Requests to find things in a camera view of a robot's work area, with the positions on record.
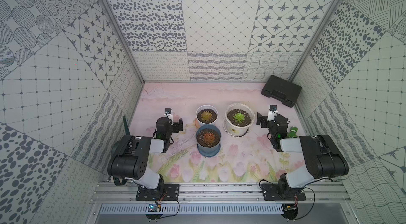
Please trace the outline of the green watering can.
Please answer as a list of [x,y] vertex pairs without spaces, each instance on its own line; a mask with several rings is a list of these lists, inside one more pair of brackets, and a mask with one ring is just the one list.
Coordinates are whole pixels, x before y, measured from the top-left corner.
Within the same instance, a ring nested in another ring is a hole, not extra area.
[[131,135],[129,127],[128,127],[128,122],[125,116],[123,116],[123,124],[124,124],[124,129],[125,129],[125,135]]

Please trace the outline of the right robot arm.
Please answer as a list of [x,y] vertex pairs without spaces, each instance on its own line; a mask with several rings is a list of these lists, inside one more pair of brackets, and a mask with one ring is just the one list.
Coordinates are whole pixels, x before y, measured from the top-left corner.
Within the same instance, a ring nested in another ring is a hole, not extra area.
[[282,199],[298,196],[314,182],[348,174],[348,162],[329,135],[288,138],[289,120],[275,112],[267,116],[257,113],[256,124],[268,129],[267,138],[277,152],[303,154],[304,166],[284,173],[278,180],[277,194]]

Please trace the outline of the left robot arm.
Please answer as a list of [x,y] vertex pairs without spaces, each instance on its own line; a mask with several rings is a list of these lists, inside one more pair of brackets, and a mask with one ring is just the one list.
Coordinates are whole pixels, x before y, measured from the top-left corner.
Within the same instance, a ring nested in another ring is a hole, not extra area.
[[172,134],[184,130],[183,119],[173,122],[168,117],[159,118],[152,137],[131,135],[126,118],[123,118],[123,122],[125,135],[113,145],[107,166],[108,175],[116,186],[133,182],[147,193],[165,195],[162,175],[148,168],[149,154],[167,152],[174,143]]

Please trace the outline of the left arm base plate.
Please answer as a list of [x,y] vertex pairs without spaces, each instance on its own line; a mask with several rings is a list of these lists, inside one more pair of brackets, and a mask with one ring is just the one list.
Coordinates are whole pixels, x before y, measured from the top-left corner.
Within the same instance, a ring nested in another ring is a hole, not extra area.
[[176,201],[180,184],[164,184],[157,189],[138,187],[136,201]]

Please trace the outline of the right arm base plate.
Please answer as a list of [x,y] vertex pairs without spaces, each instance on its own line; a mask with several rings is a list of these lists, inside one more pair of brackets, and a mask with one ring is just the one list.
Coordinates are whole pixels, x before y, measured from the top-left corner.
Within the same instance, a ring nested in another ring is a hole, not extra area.
[[260,185],[265,201],[306,201],[306,195],[303,189],[280,189],[279,186],[272,183]]

